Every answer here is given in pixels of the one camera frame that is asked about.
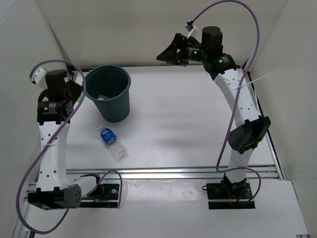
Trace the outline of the green plastic soda bottle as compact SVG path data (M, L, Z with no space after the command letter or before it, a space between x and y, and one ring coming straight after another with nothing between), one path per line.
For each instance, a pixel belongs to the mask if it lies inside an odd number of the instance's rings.
M81 101L82 96L83 96L83 93L80 94L79 98L78 98L77 101L76 101L77 103L79 103L79 102Z

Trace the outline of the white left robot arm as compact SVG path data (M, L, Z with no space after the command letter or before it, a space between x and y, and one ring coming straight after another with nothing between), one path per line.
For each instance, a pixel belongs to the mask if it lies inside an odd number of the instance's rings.
M70 182L66 175L66 141L70 128L68 117L83 87L65 69L46 71L37 67L31 82L42 89L38 97L37 122L41 136L40 169L36 189L28 202L43 210L80 207L87 193L92 198L103 195L104 186L96 176L83 176Z

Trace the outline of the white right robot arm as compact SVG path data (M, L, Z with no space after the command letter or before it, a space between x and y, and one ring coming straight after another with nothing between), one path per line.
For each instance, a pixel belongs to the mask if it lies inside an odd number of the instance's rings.
M267 133L271 121L256 109L248 88L241 86L243 71L231 55L223 52L220 28L205 27L201 42L192 36L175 34L171 44L157 56L157 60L179 66L187 66L190 61L201 62L222 91L236 127L227 136L231 155L221 189L228 198L240 195L246 185L246 168L250 157Z

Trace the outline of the white label clear bottle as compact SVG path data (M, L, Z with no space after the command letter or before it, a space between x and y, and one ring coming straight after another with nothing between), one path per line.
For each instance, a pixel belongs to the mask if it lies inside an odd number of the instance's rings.
M105 95L99 95L97 97L97 100L99 100L99 101L107 101L107 100L110 100L110 98L105 96Z

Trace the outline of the blue label clear bottle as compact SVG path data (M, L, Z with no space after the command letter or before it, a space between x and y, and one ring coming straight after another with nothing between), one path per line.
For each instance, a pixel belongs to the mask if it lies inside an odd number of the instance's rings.
M121 143L116 134L110 128L101 127L100 137L107 149L117 160L122 160L128 156L126 147Z

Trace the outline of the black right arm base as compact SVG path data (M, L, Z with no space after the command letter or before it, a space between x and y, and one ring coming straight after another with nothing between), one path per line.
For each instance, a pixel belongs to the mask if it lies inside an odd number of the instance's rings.
M255 209L252 198L250 184L247 182L244 187L228 193L221 183L207 183L202 186L202 190L207 193L208 205L210 210L237 210L237 209Z

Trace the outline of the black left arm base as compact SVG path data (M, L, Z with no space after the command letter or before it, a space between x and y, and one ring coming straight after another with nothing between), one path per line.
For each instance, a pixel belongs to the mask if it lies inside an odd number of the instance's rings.
M83 198L80 208L119 208L121 204L122 176L119 183L100 183L87 197Z

